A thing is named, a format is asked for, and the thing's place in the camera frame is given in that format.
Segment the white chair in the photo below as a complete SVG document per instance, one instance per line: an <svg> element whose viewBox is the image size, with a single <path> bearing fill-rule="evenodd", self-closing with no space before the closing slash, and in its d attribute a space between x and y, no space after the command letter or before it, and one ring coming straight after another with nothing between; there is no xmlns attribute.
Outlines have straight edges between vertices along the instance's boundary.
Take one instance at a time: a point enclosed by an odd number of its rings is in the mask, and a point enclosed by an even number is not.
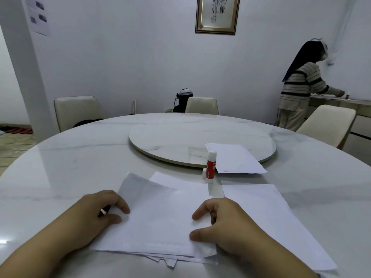
<svg viewBox="0 0 371 278"><path fill-rule="evenodd" d="M93 96L59 97L54 100L59 130L72 129L84 120L104 119L104 112Z"/></svg>
<svg viewBox="0 0 371 278"><path fill-rule="evenodd" d="M296 132L342 149L355 116L354 109L321 105Z"/></svg>
<svg viewBox="0 0 371 278"><path fill-rule="evenodd" d="M218 103L212 97L190 97L185 112L219 115Z"/></svg>

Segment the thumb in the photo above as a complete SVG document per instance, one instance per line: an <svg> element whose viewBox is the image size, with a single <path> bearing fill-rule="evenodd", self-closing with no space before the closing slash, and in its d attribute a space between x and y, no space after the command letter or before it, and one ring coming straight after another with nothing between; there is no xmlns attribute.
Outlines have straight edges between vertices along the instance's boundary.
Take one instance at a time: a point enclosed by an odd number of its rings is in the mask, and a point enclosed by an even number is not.
<svg viewBox="0 0 371 278"><path fill-rule="evenodd" d="M99 218L101 221L102 230L112 224L119 224L122 218L119 215L107 214Z"/></svg>
<svg viewBox="0 0 371 278"><path fill-rule="evenodd" d="M216 243L215 226L193 230L189 238L196 242Z"/></svg>

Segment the stack of paper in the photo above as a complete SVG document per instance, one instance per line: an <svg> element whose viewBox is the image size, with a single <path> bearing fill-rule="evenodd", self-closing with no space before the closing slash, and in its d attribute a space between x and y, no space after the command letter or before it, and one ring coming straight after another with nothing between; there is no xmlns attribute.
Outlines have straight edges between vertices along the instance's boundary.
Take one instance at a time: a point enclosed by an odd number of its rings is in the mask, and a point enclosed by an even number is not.
<svg viewBox="0 0 371 278"><path fill-rule="evenodd" d="M316 271L337 266L292 213L274 185L222 181L225 197L237 202L273 239Z"/></svg>
<svg viewBox="0 0 371 278"><path fill-rule="evenodd" d="M123 222L109 226L90 248L146 255L154 260L164 258L169 266L174 266L177 259L217 263L215 258L209 258L216 255L215 244L189 239L192 230L211 225L210 215L192 220L193 212L210 198L207 186L182 183L159 173L152 179L168 186L133 173L127 175L118 194L128 203L130 214L125 215L112 207L109 213L120 215Z"/></svg>
<svg viewBox="0 0 371 278"><path fill-rule="evenodd" d="M263 166L242 145L207 143L208 152L216 151L218 173L266 173Z"/></svg>

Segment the person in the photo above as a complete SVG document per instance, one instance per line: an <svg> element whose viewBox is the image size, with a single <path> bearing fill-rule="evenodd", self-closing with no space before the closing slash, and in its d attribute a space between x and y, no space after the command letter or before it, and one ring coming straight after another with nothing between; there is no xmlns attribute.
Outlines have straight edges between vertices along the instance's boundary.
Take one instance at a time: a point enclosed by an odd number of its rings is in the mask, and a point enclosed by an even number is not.
<svg viewBox="0 0 371 278"><path fill-rule="evenodd" d="M316 64L327 59L327 45L318 40L306 42L288 69L279 100L278 126L297 131L304 123L311 93L334 94L342 97L345 92L328 86L321 78Z"/></svg>
<svg viewBox="0 0 371 278"><path fill-rule="evenodd" d="M107 205L130 213L125 200L114 191L86 195L13 252L0 266L0 277L48 277L65 255L89 244L108 225L121 222L121 217L114 214L98 217ZM209 212L212 225L192 231L192 241L212 242L244 257L262 278L319 277L266 234L236 202L228 198L206 200L192 219L198 220Z"/></svg>

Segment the framed calligraphy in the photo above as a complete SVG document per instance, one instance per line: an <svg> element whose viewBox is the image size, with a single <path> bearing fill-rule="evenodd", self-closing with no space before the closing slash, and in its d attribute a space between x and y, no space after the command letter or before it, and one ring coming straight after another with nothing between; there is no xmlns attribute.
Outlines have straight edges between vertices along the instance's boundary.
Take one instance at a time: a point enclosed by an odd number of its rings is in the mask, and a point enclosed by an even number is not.
<svg viewBox="0 0 371 278"><path fill-rule="evenodd" d="M240 0L198 0L196 33L236 34Z"/></svg>

